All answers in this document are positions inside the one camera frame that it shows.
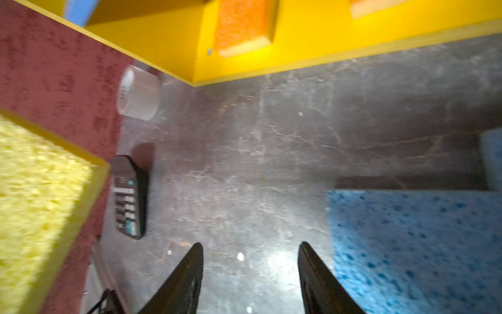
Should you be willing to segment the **orange sponge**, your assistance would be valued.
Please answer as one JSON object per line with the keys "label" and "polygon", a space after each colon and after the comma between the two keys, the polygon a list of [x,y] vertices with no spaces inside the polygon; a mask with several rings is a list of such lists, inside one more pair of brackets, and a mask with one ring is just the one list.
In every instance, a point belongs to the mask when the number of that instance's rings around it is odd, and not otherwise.
{"label": "orange sponge", "polygon": [[271,45],[278,6],[274,0],[220,1],[214,51],[230,58]]}
{"label": "orange sponge", "polygon": [[405,2],[408,0],[350,0],[349,5],[352,17],[358,19]]}

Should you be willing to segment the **yellow sponge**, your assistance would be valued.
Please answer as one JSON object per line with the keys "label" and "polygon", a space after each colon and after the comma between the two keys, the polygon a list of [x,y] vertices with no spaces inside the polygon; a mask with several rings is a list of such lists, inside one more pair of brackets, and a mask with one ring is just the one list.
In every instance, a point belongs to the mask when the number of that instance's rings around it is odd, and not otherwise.
{"label": "yellow sponge", "polygon": [[36,313],[86,222],[110,166],[1,110],[1,312]]}

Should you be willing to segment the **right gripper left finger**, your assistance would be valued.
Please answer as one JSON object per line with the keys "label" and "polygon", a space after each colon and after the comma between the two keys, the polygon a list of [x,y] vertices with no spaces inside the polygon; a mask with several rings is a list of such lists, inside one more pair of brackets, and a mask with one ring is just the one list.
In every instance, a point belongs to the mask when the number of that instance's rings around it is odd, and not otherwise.
{"label": "right gripper left finger", "polygon": [[195,243],[139,314],[197,313],[203,262],[203,246]]}

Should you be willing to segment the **orange sponge front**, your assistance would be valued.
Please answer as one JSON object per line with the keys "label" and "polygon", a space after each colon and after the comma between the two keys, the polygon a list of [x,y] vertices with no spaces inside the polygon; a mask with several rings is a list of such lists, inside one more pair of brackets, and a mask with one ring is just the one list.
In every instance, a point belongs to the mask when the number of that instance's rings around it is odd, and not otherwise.
{"label": "orange sponge front", "polygon": [[358,19],[405,2],[408,0],[350,0],[349,5],[352,17]]}

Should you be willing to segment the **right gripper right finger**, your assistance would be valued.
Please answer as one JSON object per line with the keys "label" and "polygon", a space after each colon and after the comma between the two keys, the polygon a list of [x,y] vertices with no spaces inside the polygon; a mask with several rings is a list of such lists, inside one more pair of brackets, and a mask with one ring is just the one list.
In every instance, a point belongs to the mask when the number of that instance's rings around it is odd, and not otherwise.
{"label": "right gripper right finger", "polygon": [[298,271],[305,313],[363,313],[307,242],[298,252]]}

